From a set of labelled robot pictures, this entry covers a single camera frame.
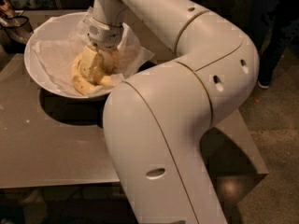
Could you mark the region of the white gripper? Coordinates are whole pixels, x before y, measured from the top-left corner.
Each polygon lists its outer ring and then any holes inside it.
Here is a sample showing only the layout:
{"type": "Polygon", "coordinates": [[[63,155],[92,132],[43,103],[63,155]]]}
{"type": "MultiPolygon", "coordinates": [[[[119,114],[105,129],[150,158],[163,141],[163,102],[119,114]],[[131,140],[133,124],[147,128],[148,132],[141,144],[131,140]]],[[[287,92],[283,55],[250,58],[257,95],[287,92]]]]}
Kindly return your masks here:
{"type": "Polygon", "coordinates": [[[104,76],[103,70],[112,75],[118,69],[119,51],[116,48],[122,39],[123,26],[106,25],[94,17],[89,18],[87,23],[88,37],[96,47],[103,50],[103,56],[93,46],[85,46],[82,51],[80,73],[89,82],[99,84],[104,76]]]}

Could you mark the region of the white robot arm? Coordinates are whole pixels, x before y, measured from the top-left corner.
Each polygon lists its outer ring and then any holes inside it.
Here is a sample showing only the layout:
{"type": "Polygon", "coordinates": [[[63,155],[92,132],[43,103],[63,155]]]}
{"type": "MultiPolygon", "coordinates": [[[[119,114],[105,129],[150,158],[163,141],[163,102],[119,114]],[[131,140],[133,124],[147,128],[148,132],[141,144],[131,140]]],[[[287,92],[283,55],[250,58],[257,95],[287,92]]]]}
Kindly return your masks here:
{"type": "Polygon", "coordinates": [[[227,224],[199,150],[257,80],[250,38],[190,0],[94,0],[92,42],[112,49],[131,9],[175,53],[107,97],[107,149],[139,224],[227,224]]]}

